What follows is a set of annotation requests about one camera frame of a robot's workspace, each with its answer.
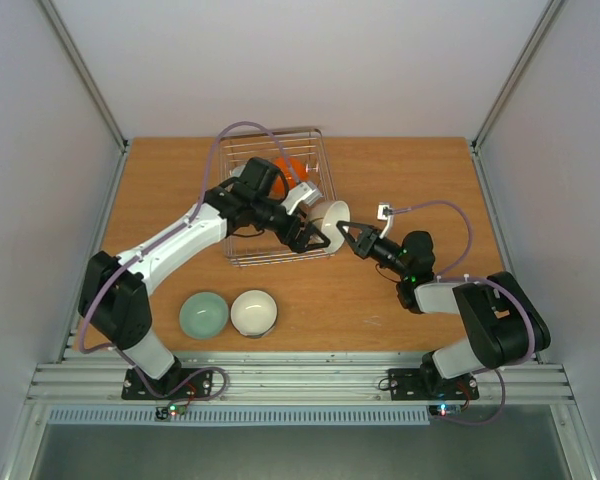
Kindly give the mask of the red blue patterned bowl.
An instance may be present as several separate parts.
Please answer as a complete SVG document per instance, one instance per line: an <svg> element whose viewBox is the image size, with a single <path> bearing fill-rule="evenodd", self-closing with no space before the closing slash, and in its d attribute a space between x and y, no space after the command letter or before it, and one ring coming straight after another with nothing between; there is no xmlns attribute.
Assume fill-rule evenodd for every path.
<svg viewBox="0 0 600 480"><path fill-rule="evenodd" d="M242 172L244 171L244 168L246 167L245 164L239 165L237 167L235 167L234 169L232 169L230 171L230 177L231 178L239 178L240 175L242 174Z"/></svg>

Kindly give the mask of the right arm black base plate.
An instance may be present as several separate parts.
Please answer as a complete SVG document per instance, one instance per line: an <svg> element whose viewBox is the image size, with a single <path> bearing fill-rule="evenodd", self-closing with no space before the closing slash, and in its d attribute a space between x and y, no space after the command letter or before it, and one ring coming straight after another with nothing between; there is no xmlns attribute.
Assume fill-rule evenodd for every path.
<svg viewBox="0 0 600 480"><path fill-rule="evenodd" d="M472 401L480 397L477 382L469 374L444 379L435 370L419 368L394 368L387 374L394 401Z"/></svg>

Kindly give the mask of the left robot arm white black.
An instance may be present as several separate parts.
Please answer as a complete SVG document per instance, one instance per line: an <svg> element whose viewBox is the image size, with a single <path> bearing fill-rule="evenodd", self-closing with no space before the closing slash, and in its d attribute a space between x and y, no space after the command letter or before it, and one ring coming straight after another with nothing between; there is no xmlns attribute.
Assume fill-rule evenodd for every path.
<svg viewBox="0 0 600 480"><path fill-rule="evenodd" d="M182 381L175 356L152 326L149 298L166 278L246 227L272 232L294 253L329 246L302 209L321 198L319 188L303 181L273 198L274 184L285 180L279 167L253 157L239 175L204 191L201 201L151 239L117 255L100 251L89 260L78 302L83 324L93 326L108 346L138 367L157 397L172 397Z"/></svg>

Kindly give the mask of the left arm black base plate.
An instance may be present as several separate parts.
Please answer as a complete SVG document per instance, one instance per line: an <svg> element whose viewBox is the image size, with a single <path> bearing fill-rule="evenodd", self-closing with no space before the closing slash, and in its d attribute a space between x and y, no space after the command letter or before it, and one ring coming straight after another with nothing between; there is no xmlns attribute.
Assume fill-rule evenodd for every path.
<svg viewBox="0 0 600 480"><path fill-rule="evenodd" d="M163 378L152 379L142 370L129 369L123 381L121 398L126 401L186 400L209 397L214 373L205 368L181 368Z"/></svg>

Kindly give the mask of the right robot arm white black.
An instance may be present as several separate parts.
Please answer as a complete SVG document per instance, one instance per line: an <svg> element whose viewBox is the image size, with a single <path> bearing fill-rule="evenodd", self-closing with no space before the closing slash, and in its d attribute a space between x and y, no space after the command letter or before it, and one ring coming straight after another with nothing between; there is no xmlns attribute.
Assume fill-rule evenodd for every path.
<svg viewBox="0 0 600 480"><path fill-rule="evenodd" d="M423 356L419 375L430 395L447 394L474 372L524 363L550 346L547 324L511 273L443 280L434 274L434 243L426 231L398 244L368 224L339 221L337 229L355 255L398 275L404 309L461 318L466 338Z"/></svg>

